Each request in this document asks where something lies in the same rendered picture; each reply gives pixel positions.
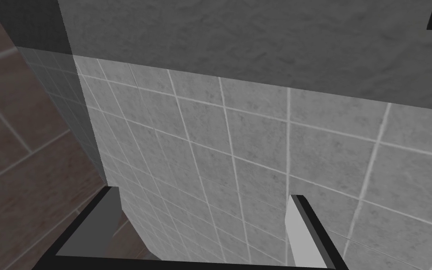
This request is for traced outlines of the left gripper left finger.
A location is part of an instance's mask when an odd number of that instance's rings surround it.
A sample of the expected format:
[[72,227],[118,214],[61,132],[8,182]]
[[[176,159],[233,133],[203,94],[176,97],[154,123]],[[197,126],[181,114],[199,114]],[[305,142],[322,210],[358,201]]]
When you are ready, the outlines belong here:
[[45,251],[35,269],[111,269],[121,259],[105,257],[122,213],[119,189],[104,187]]

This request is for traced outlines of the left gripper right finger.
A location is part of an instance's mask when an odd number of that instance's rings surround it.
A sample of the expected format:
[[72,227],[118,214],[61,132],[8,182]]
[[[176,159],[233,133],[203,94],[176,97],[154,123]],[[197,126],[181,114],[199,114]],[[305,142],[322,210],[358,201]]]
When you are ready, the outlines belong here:
[[285,228],[297,270],[348,270],[330,236],[303,195],[289,195]]

